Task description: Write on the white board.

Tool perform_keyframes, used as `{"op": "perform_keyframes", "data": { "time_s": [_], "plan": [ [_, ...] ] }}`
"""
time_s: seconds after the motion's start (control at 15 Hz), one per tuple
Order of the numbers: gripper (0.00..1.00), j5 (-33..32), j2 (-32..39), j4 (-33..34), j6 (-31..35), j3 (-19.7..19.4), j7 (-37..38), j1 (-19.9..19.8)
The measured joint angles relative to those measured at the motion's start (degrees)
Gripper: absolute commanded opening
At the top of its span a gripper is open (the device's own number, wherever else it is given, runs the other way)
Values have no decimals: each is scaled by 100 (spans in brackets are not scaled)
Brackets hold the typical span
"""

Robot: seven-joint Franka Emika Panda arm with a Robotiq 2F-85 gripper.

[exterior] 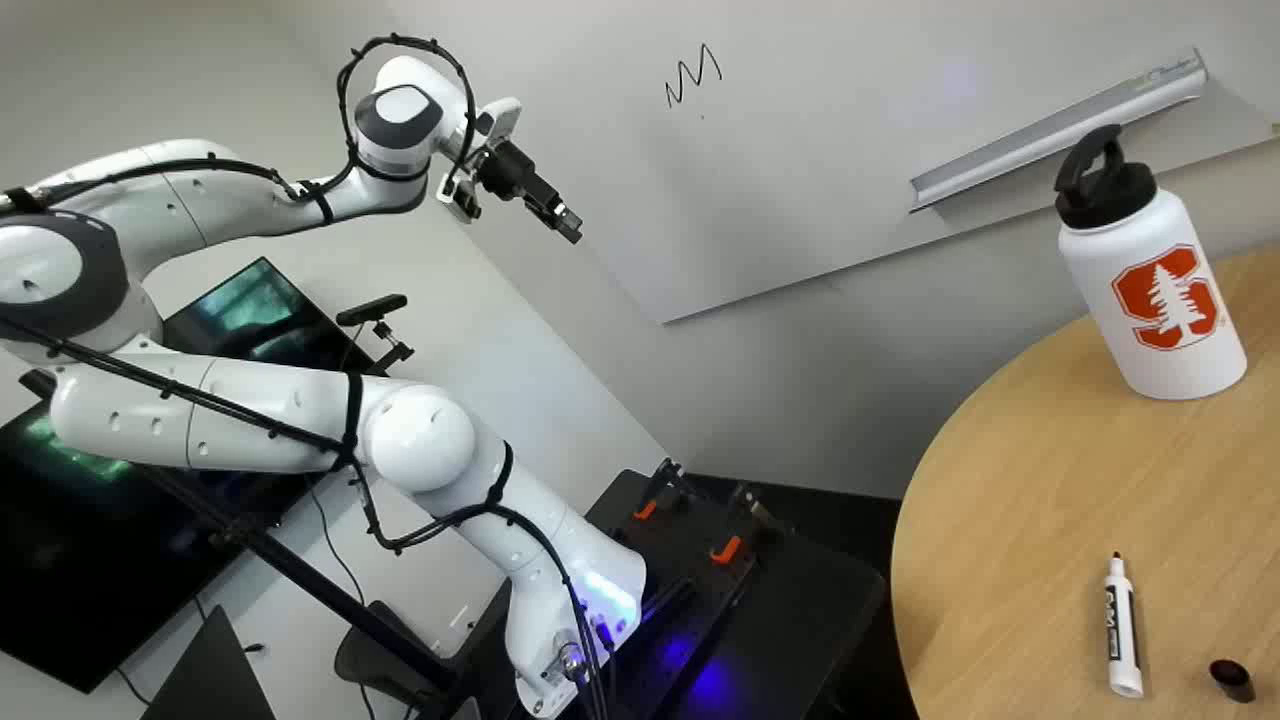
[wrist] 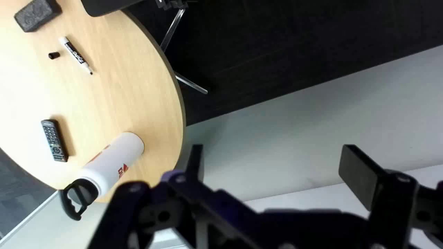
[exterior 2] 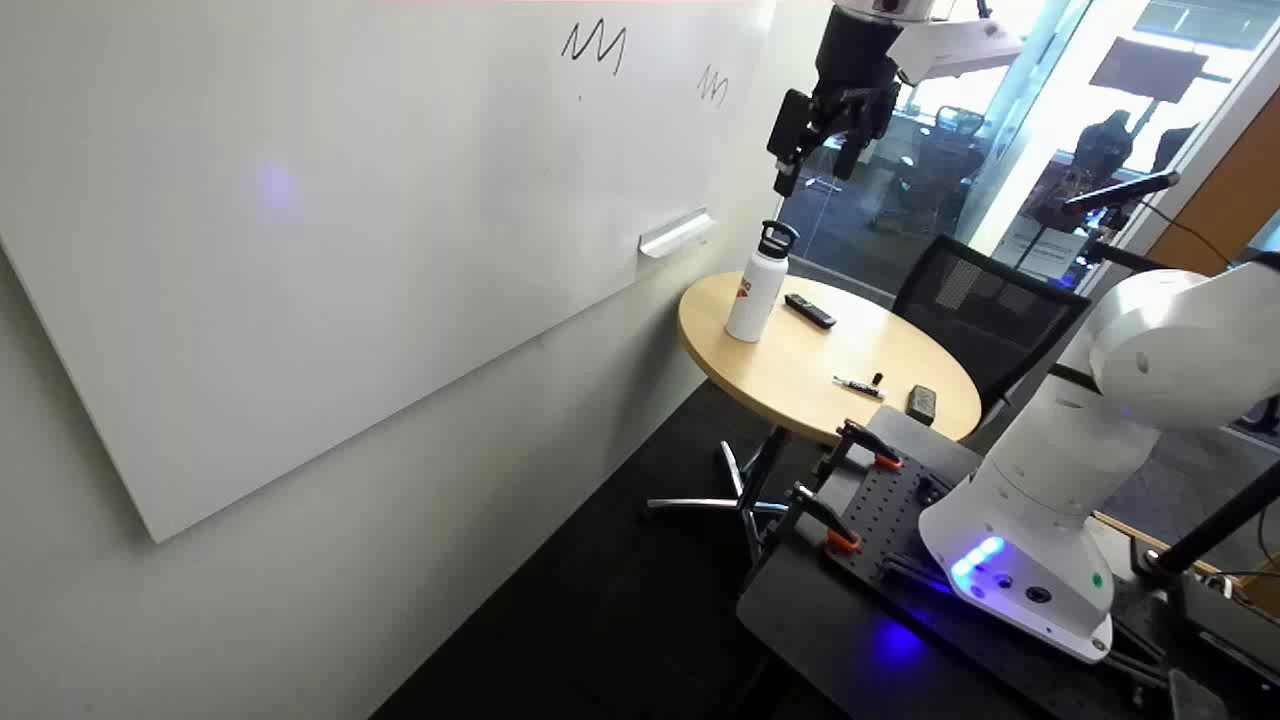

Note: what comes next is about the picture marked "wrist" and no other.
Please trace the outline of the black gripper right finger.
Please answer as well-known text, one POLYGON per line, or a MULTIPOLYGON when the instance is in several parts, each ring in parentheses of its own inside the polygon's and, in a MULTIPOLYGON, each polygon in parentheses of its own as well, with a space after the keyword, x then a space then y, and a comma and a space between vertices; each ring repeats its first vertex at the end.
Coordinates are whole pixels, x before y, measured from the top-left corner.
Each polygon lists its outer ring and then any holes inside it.
POLYGON ((443 249, 443 189, 420 186, 405 174, 383 169, 357 146, 344 144, 339 176, 369 212, 368 245, 411 249, 413 229, 443 249))

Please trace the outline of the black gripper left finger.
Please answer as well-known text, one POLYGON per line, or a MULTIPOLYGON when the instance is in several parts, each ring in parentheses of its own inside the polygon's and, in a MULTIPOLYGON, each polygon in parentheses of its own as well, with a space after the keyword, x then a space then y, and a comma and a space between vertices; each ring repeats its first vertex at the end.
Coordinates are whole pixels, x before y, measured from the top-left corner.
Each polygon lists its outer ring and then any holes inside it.
POLYGON ((164 174, 155 187, 141 182, 120 186, 87 249, 148 249, 166 229, 192 249, 258 249, 246 225, 253 212, 197 179, 202 153, 195 144, 185 169, 164 174))

